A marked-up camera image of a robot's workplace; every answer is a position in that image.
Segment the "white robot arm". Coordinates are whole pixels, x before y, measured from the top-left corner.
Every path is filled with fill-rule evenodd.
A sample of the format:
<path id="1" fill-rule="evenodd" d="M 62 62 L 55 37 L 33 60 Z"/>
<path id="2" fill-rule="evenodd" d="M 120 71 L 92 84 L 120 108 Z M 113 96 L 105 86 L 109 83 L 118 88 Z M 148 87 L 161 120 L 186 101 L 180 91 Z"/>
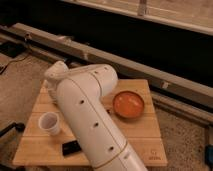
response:
<path id="1" fill-rule="evenodd" d="M 94 171 L 148 171 L 100 101 L 117 85 L 113 67 L 95 64 L 70 69 L 58 61 L 46 70 L 45 79 Z"/>

